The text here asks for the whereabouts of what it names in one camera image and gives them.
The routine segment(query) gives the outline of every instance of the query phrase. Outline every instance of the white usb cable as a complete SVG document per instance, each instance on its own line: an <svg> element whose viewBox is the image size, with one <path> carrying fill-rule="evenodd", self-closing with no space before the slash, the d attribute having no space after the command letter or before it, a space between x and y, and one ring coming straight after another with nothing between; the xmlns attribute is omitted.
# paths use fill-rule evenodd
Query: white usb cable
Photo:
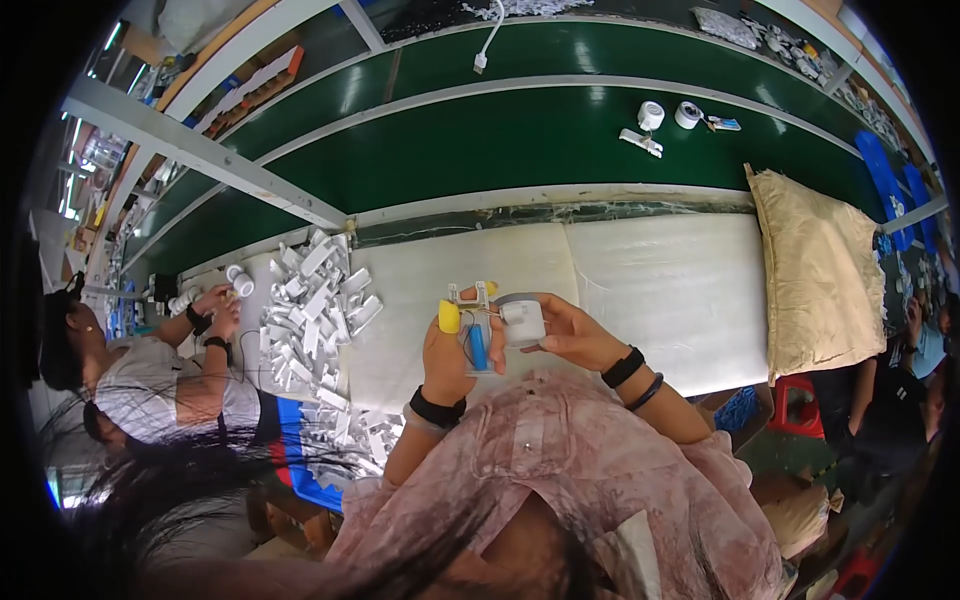
<svg viewBox="0 0 960 600"><path fill-rule="evenodd" d="M500 25L503 24L503 17L506 14L506 11L503 8L503 3L500 2L500 0L496 0L496 6L500 9L500 18L496 20L496 25L493 26L493 31L491 31L490 35L487 37L487 43L483 45L480 53L473 57L473 70L476 71L478 75L482 75L483 70L487 67L487 48L490 47L490 42L493 41L493 36L496 36L496 30L500 29Z"/></svg>

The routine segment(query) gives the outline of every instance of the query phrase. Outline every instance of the hand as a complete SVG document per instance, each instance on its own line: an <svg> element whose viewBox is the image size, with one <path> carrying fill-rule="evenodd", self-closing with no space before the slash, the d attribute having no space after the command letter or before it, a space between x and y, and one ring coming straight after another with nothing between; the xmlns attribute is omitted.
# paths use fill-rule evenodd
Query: hand
<svg viewBox="0 0 960 600"><path fill-rule="evenodd" d="M224 295L231 289L233 289L233 285L230 283L213 286L193 303L193 309L197 311L198 315L205 317L206 313L220 305Z"/></svg>
<svg viewBox="0 0 960 600"><path fill-rule="evenodd" d="M917 341L920 340L920 328L923 324L920 302L916 298L911 298L906 306L906 330L907 341L914 348L917 347Z"/></svg>
<svg viewBox="0 0 960 600"><path fill-rule="evenodd" d="M464 290L461 300L476 300L476 288ZM506 371L503 349L507 341L503 335L503 324L497 317L491 319L491 344L488 355L493 361L493 369L503 374ZM423 340L423 398L433 404L453 406L470 393L476 385L476 377L467 377L467 355L464 343L454 333L443 333L438 325L439 318L427 327Z"/></svg>
<svg viewBox="0 0 960 600"><path fill-rule="evenodd" d="M219 306L214 308L213 325L210 326L210 337L220 337L229 342L239 327L240 299L228 295L221 299Z"/></svg>
<svg viewBox="0 0 960 600"><path fill-rule="evenodd" d="M536 294L543 311L546 337L539 346L522 352L546 350L588 371L606 372L630 347L613 337L590 315L553 294Z"/></svg>

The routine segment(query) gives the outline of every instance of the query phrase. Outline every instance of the gray t-shirt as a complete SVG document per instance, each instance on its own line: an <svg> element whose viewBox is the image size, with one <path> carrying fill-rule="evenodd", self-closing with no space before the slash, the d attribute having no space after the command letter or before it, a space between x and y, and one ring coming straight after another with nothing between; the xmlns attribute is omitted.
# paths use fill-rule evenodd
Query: gray t-shirt
<svg viewBox="0 0 960 600"><path fill-rule="evenodd" d="M93 403L127 435L145 444L162 443L184 431L215 430L217 421L200 425L177 425L177 383L183 377L199 376L201 367L182 359L155 337L121 338L108 349L129 348L100 377ZM227 431L256 427L260 401L250 380L229 372L222 414Z"/></svg>

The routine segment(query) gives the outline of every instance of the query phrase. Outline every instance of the blue battery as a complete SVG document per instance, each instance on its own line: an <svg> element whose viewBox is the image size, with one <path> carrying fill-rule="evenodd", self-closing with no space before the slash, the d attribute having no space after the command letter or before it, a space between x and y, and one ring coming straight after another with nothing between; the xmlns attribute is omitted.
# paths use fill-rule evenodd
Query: blue battery
<svg viewBox="0 0 960 600"><path fill-rule="evenodd" d="M487 351L483 347L483 327L471 325L468 334L470 338L470 354L473 358L473 368L476 371L487 370Z"/></svg>

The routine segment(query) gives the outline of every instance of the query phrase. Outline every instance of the black wrist strap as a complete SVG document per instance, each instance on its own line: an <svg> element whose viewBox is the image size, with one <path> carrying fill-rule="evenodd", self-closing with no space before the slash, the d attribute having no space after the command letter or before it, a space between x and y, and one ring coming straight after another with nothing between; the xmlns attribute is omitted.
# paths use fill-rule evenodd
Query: black wrist strap
<svg viewBox="0 0 960 600"><path fill-rule="evenodd" d="M606 383L610 389L623 385L624 381L630 379L630 375L634 374L647 362L646 359L643 358L643 353L640 352L640 350L634 346L630 346L630 348L630 356L616 361L616 364L610 367L609 371L601 373L600 375L600 378L603 379L603 382Z"/></svg>
<svg viewBox="0 0 960 600"><path fill-rule="evenodd" d="M429 423L443 429L452 429L454 425L460 422L460 417L467 411L467 399L461 398L453 406L433 404L423 397L423 386L420 386L414 392L414 396L410 398L410 409Z"/></svg>
<svg viewBox="0 0 960 600"><path fill-rule="evenodd" d="M193 302L187 304L186 310L183 312L186 313L186 320L193 325L194 335L204 335L204 332L210 329L213 324L213 319L201 317L200 313L193 309Z"/></svg>
<svg viewBox="0 0 960 600"><path fill-rule="evenodd" d="M219 346L223 348L224 352L227 353L227 368L229 369L233 366L233 344L220 336L214 336L212 338L206 338L204 348L207 346Z"/></svg>
<svg viewBox="0 0 960 600"><path fill-rule="evenodd" d="M663 373L657 373L657 376L654 378L654 382L650 384L650 387L646 392L643 393L643 396L634 400L632 403L627 405L627 410L631 413L634 412L639 407L647 403L647 400L652 398L654 394L660 391L660 386L663 385Z"/></svg>

